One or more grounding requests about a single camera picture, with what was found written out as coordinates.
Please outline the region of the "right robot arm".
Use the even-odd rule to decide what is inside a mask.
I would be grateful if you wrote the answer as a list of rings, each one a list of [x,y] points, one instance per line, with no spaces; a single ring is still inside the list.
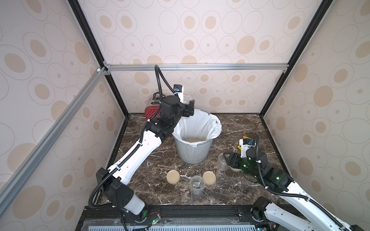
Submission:
[[[256,179],[268,192],[287,201],[304,217],[294,215],[267,198],[259,197],[251,207],[256,222],[278,224],[291,231],[360,231],[358,225],[349,225],[313,199],[284,170],[270,166],[267,155],[259,148],[260,135],[240,140],[240,154],[223,153],[228,166]]]

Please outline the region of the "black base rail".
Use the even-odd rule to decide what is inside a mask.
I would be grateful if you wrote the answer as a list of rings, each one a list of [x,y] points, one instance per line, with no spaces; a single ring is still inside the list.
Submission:
[[[309,221],[300,224],[303,215],[292,206],[277,212],[282,221],[263,218],[256,221],[250,205],[236,206],[149,206],[148,218],[139,220],[130,212],[116,208],[86,207],[77,231],[315,231]]]

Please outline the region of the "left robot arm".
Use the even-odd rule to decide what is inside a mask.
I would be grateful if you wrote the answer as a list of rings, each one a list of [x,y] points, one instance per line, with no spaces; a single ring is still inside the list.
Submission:
[[[114,206],[120,211],[129,211],[144,219],[147,215],[147,205],[128,187],[128,183],[147,157],[172,135],[180,119],[194,115],[195,101],[184,104],[183,86],[175,84],[171,88],[172,94],[163,96],[161,83],[167,83],[167,80],[158,65],[154,66],[154,70],[160,95],[159,108],[143,125],[134,146],[109,168],[101,168],[96,173],[98,185],[88,201],[92,209]],[[98,192],[101,192],[109,203],[96,205],[94,198]]]

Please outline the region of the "left side aluminium rail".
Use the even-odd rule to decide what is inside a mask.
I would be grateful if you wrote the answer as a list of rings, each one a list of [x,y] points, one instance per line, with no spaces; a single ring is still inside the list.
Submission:
[[[77,111],[84,104],[88,96],[91,94],[101,77],[106,73],[106,67],[100,67],[94,75],[85,84],[76,98],[68,105],[65,111],[61,114],[58,120],[51,126],[49,131],[35,146],[30,155],[25,159],[18,170],[12,175],[8,183],[1,191],[1,216],[7,211],[11,203],[15,200],[21,189],[39,166],[41,161],[49,153],[52,146],[56,143],[61,133],[66,129],[67,125],[73,119]]]

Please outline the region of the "yellow snack packet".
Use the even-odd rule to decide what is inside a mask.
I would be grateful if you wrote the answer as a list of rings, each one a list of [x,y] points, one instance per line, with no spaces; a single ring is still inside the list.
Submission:
[[[247,136],[244,136],[242,139],[239,140],[238,148],[242,150],[248,150],[251,148],[253,144],[253,140]]]

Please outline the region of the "beige jar lid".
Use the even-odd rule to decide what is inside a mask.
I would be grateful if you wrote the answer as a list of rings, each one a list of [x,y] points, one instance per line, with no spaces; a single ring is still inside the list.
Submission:
[[[238,169],[238,168],[232,168],[232,167],[230,167],[230,169],[231,169],[232,171],[234,171],[234,172],[241,172],[241,171],[242,171],[241,169]]]
[[[212,171],[205,171],[202,177],[206,185],[213,185],[216,183],[216,175]]]
[[[177,184],[180,180],[180,174],[177,170],[170,170],[166,175],[166,180],[170,184]]]

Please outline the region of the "horizontal aluminium rail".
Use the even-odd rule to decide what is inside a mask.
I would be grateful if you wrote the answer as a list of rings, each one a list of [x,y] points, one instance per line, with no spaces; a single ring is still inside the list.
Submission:
[[[287,63],[251,64],[159,64],[161,71],[287,70]],[[108,64],[109,72],[154,71],[155,64]]]

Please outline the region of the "red polka dot toaster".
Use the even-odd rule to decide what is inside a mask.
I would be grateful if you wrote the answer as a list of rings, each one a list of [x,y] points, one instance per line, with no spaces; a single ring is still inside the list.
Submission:
[[[160,106],[160,97],[158,95],[145,101],[145,118],[146,120],[151,119]]]

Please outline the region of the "white plastic bin liner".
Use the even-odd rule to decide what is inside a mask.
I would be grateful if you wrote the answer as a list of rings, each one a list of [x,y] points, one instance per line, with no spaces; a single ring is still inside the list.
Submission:
[[[197,147],[217,138],[222,132],[219,118],[213,114],[195,109],[194,115],[182,117],[172,135],[184,144]]]

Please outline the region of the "glass rice jar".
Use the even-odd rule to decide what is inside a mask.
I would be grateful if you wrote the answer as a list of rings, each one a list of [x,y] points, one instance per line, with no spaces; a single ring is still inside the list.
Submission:
[[[183,95],[181,103],[183,104],[182,107],[186,110],[194,109],[195,107],[195,100],[190,95],[187,94]]]
[[[218,156],[216,167],[218,168],[219,171],[227,171],[229,169],[229,166],[227,165],[227,162],[223,154],[220,154]]]
[[[205,181],[201,176],[193,176],[189,181],[190,192],[195,196],[200,196],[205,187]]]

